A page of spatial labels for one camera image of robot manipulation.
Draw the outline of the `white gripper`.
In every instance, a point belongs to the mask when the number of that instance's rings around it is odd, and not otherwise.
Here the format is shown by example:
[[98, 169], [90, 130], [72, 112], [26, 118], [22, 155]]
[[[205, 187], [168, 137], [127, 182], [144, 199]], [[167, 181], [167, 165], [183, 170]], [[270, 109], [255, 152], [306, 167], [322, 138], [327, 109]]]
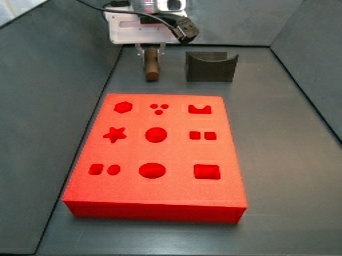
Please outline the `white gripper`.
[[166, 52], [166, 43], [177, 43], [167, 26], [159, 22], [142, 24], [140, 17], [135, 14], [106, 12], [108, 21], [110, 40], [114, 44], [135, 44], [138, 56], [144, 56], [142, 44], [159, 44], [158, 53]]

